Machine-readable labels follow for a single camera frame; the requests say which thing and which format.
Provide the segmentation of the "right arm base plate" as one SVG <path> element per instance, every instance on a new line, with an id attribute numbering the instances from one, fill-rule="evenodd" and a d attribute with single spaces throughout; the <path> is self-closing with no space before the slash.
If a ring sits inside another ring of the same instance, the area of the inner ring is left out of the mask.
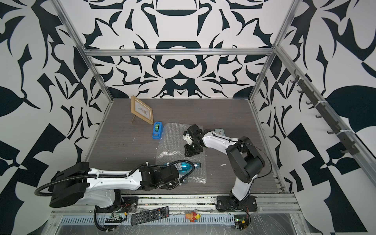
<path id="1" fill-rule="evenodd" d="M 256 212 L 258 209 L 256 198 L 252 195 L 247 196 L 242 201 L 237 200 L 234 196 L 217 196 L 216 209 L 219 212 L 226 211 L 248 211 Z"/>

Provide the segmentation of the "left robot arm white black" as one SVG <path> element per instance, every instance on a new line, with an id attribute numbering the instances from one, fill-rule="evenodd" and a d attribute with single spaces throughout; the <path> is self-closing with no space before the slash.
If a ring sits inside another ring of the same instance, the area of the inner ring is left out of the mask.
<path id="1" fill-rule="evenodd" d="M 141 164 L 130 171 L 107 171 L 89 167 L 88 162 L 56 174 L 58 182 L 49 187 L 50 207 L 88 204 L 105 209 L 120 203 L 120 191 L 170 190 L 181 182 L 175 165 Z"/>

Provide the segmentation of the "blue liquid bottle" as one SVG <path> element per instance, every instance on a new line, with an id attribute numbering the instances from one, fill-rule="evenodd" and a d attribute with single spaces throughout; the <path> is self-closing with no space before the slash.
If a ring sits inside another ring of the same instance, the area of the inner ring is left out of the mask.
<path id="1" fill-rule="evenodd" d="M 193 166 L 195 168 L 200 168 L 201 164 L 200 163 L 189 164 L 189 163 L 186 163 L 186 162 L 182 162 L 182 163 L 176 163 L 176 164 L 174 164 L 174 166 L 178 170 L 179 175 L 184 176 L 193 169 Z"/>

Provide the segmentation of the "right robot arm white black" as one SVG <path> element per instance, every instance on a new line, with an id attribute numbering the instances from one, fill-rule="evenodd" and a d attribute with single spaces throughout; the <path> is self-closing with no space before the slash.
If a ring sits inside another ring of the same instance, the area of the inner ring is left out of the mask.
<path id="1" fill-rule="evenodd" d="M 230 195 L 235 202 L 243 202 L 249 195 L 254 180 L 265 167 L 265 161 L 249 138 L 230 138 L 213 130 L 200 129 L 196 124 L 183 133 L 185 156 L 192 157 L 203 152 L 205 148 L 215 149 L 226 154 L 236 176 Z"/>

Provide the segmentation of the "clear bubble wrap sheet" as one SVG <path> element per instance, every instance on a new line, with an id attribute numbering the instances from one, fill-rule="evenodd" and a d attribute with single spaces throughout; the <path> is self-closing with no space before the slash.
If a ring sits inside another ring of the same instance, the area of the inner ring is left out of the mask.
<path id="1" fill-rule="evenodd" d="M 205 184 L 207 182 L 206 153 L 203 151 L 192 157 L 185 156 L 184 146 L 187 142 L 183 138 L 183 133 L 189 127 L 188 124 L 181 123 L 167 123 L 163 127 L 162 136 L 157 148 L 156 164 L 165 165 L 177 160 L 188 160 L 194 164 L 200 164 L 188 176 L 188 182 Z"/>

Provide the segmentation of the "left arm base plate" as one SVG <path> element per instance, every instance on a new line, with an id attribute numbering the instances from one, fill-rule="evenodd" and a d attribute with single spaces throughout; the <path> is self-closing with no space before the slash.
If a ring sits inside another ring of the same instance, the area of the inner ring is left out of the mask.
<path id="1" fill-rule="evenodd" d="M 119 202 L 115 202 L 114 205 L 108 208 L 97 209 L 97 213 L 135 212 L 138 207 L 138 200 L 137 196 L 122 197 Z"/>

